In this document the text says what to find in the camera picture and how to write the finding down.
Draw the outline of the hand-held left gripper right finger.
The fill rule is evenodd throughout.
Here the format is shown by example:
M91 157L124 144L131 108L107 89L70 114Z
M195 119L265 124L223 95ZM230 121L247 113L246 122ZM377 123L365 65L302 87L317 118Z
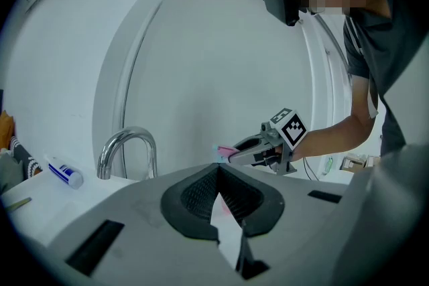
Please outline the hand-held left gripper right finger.
M217 286L333 286L347 184L222 163L217 188L241 225L237 270L218 272Z

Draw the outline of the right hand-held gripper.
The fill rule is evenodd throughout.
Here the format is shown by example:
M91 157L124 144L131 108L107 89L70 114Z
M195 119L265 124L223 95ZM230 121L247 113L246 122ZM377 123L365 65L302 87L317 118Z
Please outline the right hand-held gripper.
M261 124L260 134L244 138L237 144L228 162L237 165L269 167L277 175L296 172L291 158L308 133L296 110L283 108L268 122Z

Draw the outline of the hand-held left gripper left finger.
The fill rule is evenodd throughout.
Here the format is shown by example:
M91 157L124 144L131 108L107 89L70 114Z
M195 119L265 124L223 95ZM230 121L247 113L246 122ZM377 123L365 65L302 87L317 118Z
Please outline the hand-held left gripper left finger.
M49 251L107 286L234 286L210 216L219 165L121 188L64 228Z

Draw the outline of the person's right forearm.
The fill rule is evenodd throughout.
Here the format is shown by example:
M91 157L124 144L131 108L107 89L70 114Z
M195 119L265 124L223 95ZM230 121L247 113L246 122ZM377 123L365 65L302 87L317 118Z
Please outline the person's right forearm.
M310 131L295 148L291 161L350 151L369 138L374 123L375 119L352 114L331 127Z

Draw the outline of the white sink table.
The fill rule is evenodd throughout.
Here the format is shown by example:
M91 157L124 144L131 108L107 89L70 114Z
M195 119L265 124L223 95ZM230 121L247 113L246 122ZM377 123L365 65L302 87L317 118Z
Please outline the white sink table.
M100 180L94 175L87 175L83 185L74 190L53 173L44 172L7 192L4 200L6 204L12 204L22 198L32 198L30 203L14 211L11 219L19 233L48 248L71 222L121 188L134 183L117 177ZM352 186L348 187L343 220L347 225L346 238L355 222Z

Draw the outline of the cardboard box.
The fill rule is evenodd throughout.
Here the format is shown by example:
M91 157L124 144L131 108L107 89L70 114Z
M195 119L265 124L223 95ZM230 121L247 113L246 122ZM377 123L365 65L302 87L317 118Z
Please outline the cardboard box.
M365 168L365 160L346 156L341 164L341 170L357 173Z

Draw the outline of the chrome faucet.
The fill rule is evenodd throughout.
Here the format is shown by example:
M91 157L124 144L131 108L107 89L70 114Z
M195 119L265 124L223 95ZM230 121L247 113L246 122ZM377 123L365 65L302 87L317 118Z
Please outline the chrome faucet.
M138 138L147 147L148 177L158 176L156 142L152 134L141 127L126 127L115 133L103 146L97 163L97 177L101 180L111 178L112 164L116 152L130 139Z

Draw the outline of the white blue toothpaste tube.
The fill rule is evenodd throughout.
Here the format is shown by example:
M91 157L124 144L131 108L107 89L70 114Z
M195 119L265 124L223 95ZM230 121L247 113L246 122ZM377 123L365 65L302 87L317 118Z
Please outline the white blue toothpaste tube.
M83 185L84 178L78 169L57 157L48 154L45 154L44 157L48 169L69 187L77 190Z

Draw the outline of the pile of pale clothes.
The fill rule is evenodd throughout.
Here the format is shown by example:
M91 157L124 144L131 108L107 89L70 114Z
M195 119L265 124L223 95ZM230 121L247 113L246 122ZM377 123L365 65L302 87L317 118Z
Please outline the pile of pale clothes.
M0 153L0 195L14 188L23 180L23 162L17 161L6 151Z

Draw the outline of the person's dark shirt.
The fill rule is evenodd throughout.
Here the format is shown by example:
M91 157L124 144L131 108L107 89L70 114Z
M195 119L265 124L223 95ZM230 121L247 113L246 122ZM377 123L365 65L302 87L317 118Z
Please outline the person's dark shirt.
M371 118L370 108L385 102L385 94L400 77L429 32L425 0L387 0L391 17L363 9L345 14L343 37L352 78L352 110Z

